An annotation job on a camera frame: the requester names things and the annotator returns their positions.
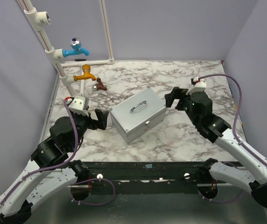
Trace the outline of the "grey metal medicine box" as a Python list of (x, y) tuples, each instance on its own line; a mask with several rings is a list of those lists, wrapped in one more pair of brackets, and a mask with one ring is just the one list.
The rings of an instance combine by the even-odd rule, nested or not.
[(166, 115), (163, 100), (149, 86), (110, 109), (113, 126), (129, 144), (160, 124)]

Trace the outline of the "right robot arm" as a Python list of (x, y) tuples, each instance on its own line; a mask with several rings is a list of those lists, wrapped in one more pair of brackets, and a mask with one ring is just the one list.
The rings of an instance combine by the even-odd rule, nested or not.
[(227, 151), (246, 168), (242, 171), (209, 159), (199, 170), (200, 180), (209, 183), (215, 179), (239, 187), (267, 208), (267, 158), (234, 134), (230, 124), (213, 113), (213, 102), (204, 91), (189, 95), (187, 89), (175, 87), (165, 95), (166, 107), (170, 108), (175, 99), (178, 100), (175, 109), (186, 112), (201, 136)]

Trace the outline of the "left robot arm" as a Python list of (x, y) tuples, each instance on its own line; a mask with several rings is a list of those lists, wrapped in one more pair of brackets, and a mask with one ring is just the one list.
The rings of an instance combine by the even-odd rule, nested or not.
[(74, 157), (88, 129), (106, 129), (109, 112), (96, 109), (97, 119), (88, 112), (67, 113), (56, 120), (50, 137), (38, 145), (19, 177), (0, 195), (0, 224), (25, 223), (45, 199), (90, 177), (87, 166)]

